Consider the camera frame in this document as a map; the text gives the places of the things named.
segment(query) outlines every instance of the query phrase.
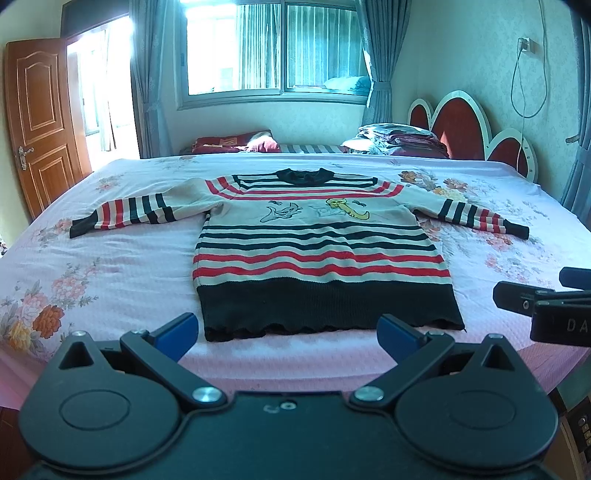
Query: window frame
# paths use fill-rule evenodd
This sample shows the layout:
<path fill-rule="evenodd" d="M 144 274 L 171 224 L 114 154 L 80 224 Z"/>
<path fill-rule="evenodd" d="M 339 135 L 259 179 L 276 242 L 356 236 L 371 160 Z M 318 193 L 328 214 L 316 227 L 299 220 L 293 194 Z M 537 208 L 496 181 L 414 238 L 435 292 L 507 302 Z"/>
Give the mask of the window frame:
<path fill-rule="evenodd" d="M 189 95 L 189 68 L 187 65 L 187 18 L 184 7 L 180 1 L 176 1 L 175 12 L 175 73 L 178 110 L 188 110 L 210 105 L 224 105 L 229 103 L 251 102 L 323 102 L 323 103 L 350 103 L 353 105 L 365 105 L 368 95 L 356 95 L 352 93 L 330 92 L 326 90 L 306 88 L 286 88 L 287 83 L 287 7 L 290 5 L 303 5 L 307 7 L 339 8 L 355 11 L 350 0 L 235 0 L 237 5 L 251 4 L 279 4 L 281 25 L 280 48 L 280 88 L 278 89 L 252 89 L 231 90 L 229 92 L 210 92 Z"/>

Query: headboard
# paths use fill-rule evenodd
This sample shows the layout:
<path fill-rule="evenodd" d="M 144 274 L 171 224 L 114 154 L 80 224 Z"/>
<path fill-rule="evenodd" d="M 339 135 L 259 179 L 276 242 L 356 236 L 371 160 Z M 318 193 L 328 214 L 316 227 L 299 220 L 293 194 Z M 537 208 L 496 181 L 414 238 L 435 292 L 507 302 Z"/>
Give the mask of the headboard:
<path fill-rule="evenodd" d="M 408 111 L 408 124 L 432 131 L 447 146 L 455 160 L 500 161 L 516 169 L 529 181 L 538 178 L 538 163 L 530 143 L 515 128 L 492 138 L 491 126 L 482 107 L 462 90 L 446 95 L 435 112 L 419 98 Z M 521 141 L 521 151 L 517 151 Z"/>

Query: window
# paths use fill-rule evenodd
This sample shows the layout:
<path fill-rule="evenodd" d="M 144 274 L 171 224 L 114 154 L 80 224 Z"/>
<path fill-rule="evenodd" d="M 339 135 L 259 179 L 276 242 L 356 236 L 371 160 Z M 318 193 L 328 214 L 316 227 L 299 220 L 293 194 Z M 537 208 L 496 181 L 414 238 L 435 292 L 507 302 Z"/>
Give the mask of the window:
<path fill-rule="evenodd" d="M 352 4 L 225 1 L 179 0 L 182 108 L 278 99 L 366 102 L 370 82 Z"/>

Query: curtain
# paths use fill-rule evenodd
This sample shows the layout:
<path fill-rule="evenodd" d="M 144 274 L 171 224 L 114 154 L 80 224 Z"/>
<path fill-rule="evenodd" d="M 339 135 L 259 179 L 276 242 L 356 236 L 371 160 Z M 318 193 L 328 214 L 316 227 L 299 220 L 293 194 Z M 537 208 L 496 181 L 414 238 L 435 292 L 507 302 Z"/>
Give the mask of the curtain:
<path fill-rule="evenodd" d="M 279 88 L 280 6 L 238 5 L 238 89 Z"/>
<path fill-rule="evenodd" d="M 168 0 L 129 0 L 129 18 L 134 26 L 131 67 L 137 81 L 141 158 L 173 154 L 160 101 L 164 24 Z"/>
<path fill-rule="evenodd" d="M 579 78 L 579 148 L 560 203 L 591 229 L 591 30 L 571 12 Z"/>
<path fill-rule="evenodd" d="M 363 125 L 392 121 L 392 77 L 410 17 L 411 0 L 355 0 L 372 87 Z"/>
<path fill-rule="evenodd" d="M 106 28 L 100 33 L 100 44 L 97 52 L 98 65 L 95 66 L 95 77 L 92 79 L 95 88 L 100 149 L 103 152 L 110 152 L 117 148 L 111 108 L 109 106 L 109 50 L 113 46 L 110 39 L 109 28 Z"/>
<path fill-rule="evenodd" d="M 287 7 L 287 87 L 322 86 L 334 77 L 366 76 L 357 13 Z"/>

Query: floral bedsheet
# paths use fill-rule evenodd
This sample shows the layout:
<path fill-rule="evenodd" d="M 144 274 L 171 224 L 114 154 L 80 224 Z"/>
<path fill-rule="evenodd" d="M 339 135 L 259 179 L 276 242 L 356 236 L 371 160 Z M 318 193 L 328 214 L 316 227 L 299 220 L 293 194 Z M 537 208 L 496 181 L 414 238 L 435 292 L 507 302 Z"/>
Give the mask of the floral bedsheet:
<path fill-rule="evenodd" d="M 0 260 L 0 404 L 18 407 L 63 338 L 97 340 L 153 330 L 184 312 L 201 318 L 191 263 L 204 217 L 132 225 L 70 239 L 72 219 L 101 203 L 166 190 L 191 177 L 268 173 L 282 168 L 372 175 L 466 200 L 528 225 L 527 241 L 417 216 L 446 260 L 465 332 L 480 342 L 503 333 L 546 390 L 587 353 L 529 339 L 530 321 L 498 310 L 501 280 L 561 288 L 563 266 L 591 268 L 591 233 L 539 186 L 493 162 L 343 154 L 189 155 L 118 160 L 70 189 Z M 394 366 L 375 332 L 347 331 L 208 343 L 181 364 L 226 390 L 353 390 Z"/>

